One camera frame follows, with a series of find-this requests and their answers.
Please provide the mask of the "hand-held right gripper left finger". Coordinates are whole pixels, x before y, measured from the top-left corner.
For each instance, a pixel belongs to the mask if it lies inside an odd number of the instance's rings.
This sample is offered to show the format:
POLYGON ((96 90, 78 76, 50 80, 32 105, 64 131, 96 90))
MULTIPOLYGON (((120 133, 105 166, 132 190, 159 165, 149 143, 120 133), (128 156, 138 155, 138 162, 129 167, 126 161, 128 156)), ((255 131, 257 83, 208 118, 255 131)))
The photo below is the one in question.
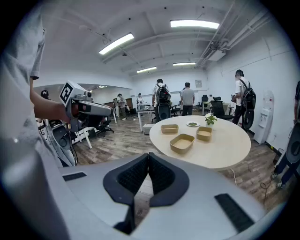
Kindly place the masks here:
POLYGON ((148 240, 135 225, 135 195, 147 174, 147 154, 59 168, 59 208, 71 240, 148 240))

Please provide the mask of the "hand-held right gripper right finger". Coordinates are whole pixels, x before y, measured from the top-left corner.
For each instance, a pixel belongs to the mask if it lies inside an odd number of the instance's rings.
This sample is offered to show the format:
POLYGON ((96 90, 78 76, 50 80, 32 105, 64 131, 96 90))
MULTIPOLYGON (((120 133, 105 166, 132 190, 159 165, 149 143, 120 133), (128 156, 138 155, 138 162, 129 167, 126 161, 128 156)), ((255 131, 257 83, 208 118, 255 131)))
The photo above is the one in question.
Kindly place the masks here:
POLYGON ((148 173, 154 195, 138 240, 256 240, 280 214, 202 166, 150 153, 148 173))

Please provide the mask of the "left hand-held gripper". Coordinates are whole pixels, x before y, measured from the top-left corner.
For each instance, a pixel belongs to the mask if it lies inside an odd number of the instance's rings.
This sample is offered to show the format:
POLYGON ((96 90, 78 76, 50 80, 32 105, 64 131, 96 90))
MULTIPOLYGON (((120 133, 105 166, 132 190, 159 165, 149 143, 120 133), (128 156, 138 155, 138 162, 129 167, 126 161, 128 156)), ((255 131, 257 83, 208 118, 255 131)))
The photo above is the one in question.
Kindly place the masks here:
POLYGON ((113 113, 113 109, 109 106, 93 102, 91 93, 72 81, 67 81, 63 86, 60 96, 66 115, 70 118, 67 130, 71 132, 79 132, 87 125, 87 115, 107 117, 113 113), (80 114, 77 117, 71 116, 71 103, 79 103, 80 114))

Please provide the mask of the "brown paper tray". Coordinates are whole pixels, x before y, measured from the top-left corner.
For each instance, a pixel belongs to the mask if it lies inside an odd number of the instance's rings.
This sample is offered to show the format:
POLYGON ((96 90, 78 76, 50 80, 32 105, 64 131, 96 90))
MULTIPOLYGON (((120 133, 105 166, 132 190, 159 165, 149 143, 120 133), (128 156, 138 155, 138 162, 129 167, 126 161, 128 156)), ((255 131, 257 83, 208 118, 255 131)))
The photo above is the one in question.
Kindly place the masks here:
POLYGON ((199 127, 196 132, 196 138, 201 141, 209 142, 212 136, 212 128, 199 127))
POLYGON ((162 134, 177 134, 179 126, 177 124, 165 124, 161 126, 162 134))
POLYGON ((194 141, 194 136, 180 134, 170 141, 170 148, 178 154, 186 154, 193 146, 194 141))

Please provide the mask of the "person's left forearm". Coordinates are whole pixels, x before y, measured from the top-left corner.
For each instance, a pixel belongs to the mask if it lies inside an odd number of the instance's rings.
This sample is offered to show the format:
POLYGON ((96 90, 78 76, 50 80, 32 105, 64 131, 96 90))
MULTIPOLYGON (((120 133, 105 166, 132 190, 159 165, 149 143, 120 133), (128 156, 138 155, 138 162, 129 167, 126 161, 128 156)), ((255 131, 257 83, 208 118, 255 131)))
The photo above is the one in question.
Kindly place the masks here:
POLYGON ((30 77, 30 100, 34 105, 36 118, 48 120, 61 120, 70 123, 70 118, 66 115, 65 107, 62 103, 44 99, 38 95, 33 88, 34 79, 30 77))

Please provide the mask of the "person's left hand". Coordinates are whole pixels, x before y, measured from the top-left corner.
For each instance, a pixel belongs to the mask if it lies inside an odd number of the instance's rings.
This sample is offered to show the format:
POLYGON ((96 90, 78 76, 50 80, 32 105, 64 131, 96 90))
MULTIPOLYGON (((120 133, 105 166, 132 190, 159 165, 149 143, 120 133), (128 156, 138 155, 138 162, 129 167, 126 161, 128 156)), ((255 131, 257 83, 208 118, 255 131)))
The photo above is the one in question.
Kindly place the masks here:
POLYGON ((80 111, 82 110, 82 105, 78 102, 71 103, 71 116, 77 117, 80 114, 80 111))

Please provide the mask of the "black office chair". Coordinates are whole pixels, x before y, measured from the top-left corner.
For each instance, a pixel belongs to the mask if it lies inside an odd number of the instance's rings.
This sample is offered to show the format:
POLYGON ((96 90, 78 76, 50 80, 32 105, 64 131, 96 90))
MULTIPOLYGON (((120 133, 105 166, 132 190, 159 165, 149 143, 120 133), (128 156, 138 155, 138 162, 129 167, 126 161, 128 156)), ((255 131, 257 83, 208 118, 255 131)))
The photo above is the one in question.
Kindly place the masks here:
POLYGON ((208 102, 208 96, 203 95, 201 97, 201 102, 198 102, 198 105, 202 110, 204 110, 208 106, 207 102, 208 102))
POLYGON ((103 137, 105 137, 106 132, 114 133, 114 130, 111 127, 109 127, 110 123, 111 120, 104 120, 103 122, 101 122, 100 125, 95 128, 97 130, 96 136, 99 137, 100 135, 102 135, 103 137))
POLYGON ((171 117, 177 117, 181 114, 181 102, 171 107, 171 117))
POLYGON ((221 97, 213 97, 213 100, 210 102, 211 107, 211 113, 220 119, 224 120, 232 120, 234 118, 233 115, 231 115, 231 110, 233 107, 230 107, 230 104, 224 104, 221 100, 221 97))

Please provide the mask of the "white-legged wooden desk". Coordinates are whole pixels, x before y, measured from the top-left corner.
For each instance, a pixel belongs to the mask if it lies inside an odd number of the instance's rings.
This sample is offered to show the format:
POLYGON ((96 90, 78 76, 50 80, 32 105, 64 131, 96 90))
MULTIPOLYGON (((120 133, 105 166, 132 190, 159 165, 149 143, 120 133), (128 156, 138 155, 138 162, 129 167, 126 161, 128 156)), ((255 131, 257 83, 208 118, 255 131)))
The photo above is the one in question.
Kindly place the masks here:
POLYGON ((72 140, 72 144, 75 143, 81 143, 83 140, 86 140, 89 149, 92 149, 92 145, 90 143, 90 139, 89 139, 89 131, 93 130, 93 128, 90 127, 86 127, 82 130, 80 130, 79 132, 75 133, 75 139, 72 140))

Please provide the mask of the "white-framed desk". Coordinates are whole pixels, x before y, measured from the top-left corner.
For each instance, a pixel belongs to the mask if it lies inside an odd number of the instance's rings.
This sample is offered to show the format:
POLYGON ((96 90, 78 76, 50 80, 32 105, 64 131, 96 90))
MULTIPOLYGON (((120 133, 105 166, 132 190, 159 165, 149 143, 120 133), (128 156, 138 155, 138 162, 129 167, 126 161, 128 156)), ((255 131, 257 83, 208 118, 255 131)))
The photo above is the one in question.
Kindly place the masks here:
POLYGON ((143 110, 137 110, 137 115, 138 115, 138 122, 139 122, 139 127, 140 127, 140 131, 143 131, 143 125, 142 125, 142 119, 141 119, 141 114, 145 114, 145 113, 149 113, 151 116, 151 122, 153 123, 153 121, 156 119, 155 118, 155 111, 153 108, 151 109, 143 109, 143 110))
MULTIPOLYGON (((205 111, 208 110, 210 111, 210 107, 211 107, 211 102, 201 102, 200 103, 200 107, 202 108, 202 115, 205 114, 205 111)), ((230 104, 229 103, 223 103, 223 109, 225 111, 225 114, 229 114, 229 111, 230 111, 230 104)))

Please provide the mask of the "white flower potted plant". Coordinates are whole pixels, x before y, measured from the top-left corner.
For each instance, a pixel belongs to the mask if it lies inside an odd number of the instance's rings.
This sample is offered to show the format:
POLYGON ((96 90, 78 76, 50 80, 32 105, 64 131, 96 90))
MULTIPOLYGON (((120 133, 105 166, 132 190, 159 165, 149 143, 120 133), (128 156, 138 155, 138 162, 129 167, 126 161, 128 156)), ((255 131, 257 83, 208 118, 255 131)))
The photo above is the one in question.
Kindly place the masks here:
POLYGON ((206 127, 213 128, 215 122, 217 122, 217 118, 212 114, 208 113, 205 115, 206 127))

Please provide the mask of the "person's grey t-shirt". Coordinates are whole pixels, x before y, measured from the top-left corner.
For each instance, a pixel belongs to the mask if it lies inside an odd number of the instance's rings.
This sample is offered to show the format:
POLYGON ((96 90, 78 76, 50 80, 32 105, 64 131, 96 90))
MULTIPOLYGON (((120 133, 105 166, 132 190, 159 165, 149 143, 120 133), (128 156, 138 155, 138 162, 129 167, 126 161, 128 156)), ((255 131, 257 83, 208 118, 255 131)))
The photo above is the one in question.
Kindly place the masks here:
POLYGON ((28 13, 0 55, 0 135, 25 142, 42 159, 60 160, 55 148, 40 134, 30 100, 30 77, 39 77, 45 46, 41 8, 28 13))

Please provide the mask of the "white water dispenser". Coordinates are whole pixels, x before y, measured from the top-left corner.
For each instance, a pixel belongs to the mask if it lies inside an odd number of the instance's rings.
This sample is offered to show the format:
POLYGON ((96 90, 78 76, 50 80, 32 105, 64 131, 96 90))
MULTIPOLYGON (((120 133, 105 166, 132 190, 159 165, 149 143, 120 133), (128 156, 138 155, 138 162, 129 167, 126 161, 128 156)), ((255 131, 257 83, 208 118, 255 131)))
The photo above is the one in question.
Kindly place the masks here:
POLYGON ((263 144, 267 140, 272 124, 274 112, 274 94, 271 90, 267 90, 263 95, 263 107, 258 114, 258 124, 255 129, 254 140, 258 144, 263 144))

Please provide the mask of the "white ceiling air conditioner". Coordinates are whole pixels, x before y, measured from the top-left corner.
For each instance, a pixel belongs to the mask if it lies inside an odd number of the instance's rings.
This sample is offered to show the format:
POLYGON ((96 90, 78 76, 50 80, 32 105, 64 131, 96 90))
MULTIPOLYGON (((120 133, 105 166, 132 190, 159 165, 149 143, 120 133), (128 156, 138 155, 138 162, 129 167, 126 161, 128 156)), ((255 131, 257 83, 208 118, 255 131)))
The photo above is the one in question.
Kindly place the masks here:
POLYGON ((210 61, 219 61, 226 55, 226 52, 221 50, 215 50, 209 57, 208 60, 210 61))

